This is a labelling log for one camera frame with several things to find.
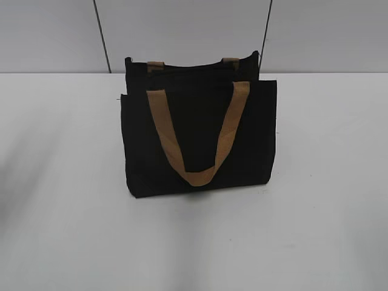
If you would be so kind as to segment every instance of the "bag strap attachment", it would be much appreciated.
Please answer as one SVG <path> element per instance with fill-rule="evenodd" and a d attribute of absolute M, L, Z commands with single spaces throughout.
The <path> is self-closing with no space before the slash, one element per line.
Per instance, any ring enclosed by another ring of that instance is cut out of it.
<path fill-rule="evenodd" d="M 232 149 L 237 128 L 250 91 L 250 82 L 233 82 L 233 96 L 218 136 L 214 166 L 202 172 L 186 172 L 182 151 L 176 139 L 165 90 L 147 91 L 153 122 L 167 160 L 173 169 L 191 186 L 211 182 Z"/>
<path fill-rule="evenodd" d="M 163 62 L 148 62 L 147 63 L 147 73 L 152 71 L 163 71 L 164 63 Z"/>
<path fill-rule="evenodd" d="M 240 60 L 238 58 L 222 58 L 223 63 L 231 62 L 235 70 L 238 70 Z"/>

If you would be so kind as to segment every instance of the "black fabric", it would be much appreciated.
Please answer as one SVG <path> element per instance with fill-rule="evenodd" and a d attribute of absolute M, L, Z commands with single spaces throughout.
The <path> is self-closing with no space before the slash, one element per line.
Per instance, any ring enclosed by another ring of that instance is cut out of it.
<path fill-rule="evenodd" d="M 276 81 L 257 81 L 255 76 L 246 80 L 250 81 L 250 93 L 236 138 L 213 180 L 193 187 L 169 164 L 153 123 L 146 90 L 166 90 L 186 170 L 208 169 L 214 166 L 219 131 L 233 94 L 232 81 L 242 81 L 231 67 L 218 71 L 214 65 L 209 66 L 213 67 L 183 74 L 145 75 L 140 84 L 129 82 L 131 94 L 121 96 L 121 126 L 127 185 L 133 196 L 197 192 L 269 181 L 275 157 Z"/>

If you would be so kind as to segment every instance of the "tote bag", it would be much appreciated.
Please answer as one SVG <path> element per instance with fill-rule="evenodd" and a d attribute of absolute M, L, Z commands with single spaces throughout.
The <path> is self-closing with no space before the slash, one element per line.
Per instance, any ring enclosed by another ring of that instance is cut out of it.
<path fill-rule="evenodd" d="M 134 86 L 121 108 L 127 185 L 137 198 L 270 179 L 276 81 Z"/>

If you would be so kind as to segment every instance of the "bag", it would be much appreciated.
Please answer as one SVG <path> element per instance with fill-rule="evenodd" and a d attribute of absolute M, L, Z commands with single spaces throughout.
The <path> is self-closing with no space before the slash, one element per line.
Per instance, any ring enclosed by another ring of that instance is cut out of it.
<path fill-rule="evenodd" d="M 133 196 L 268 182 L 276 81 L 258 81 L 256 61 L 256 52 L 191 68 L 128 59 L 121 128 Z"/>

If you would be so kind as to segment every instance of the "strap loop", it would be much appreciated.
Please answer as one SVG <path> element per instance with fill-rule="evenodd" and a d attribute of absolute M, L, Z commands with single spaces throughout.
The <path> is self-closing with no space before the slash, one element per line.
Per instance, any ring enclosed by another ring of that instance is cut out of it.
<path fill-rule="evenodd" d="M 164 70 L 163 62 L 148 62 L 147 63 L 147 73 L 151 73 L 152 71 L 162 71 Z"/>

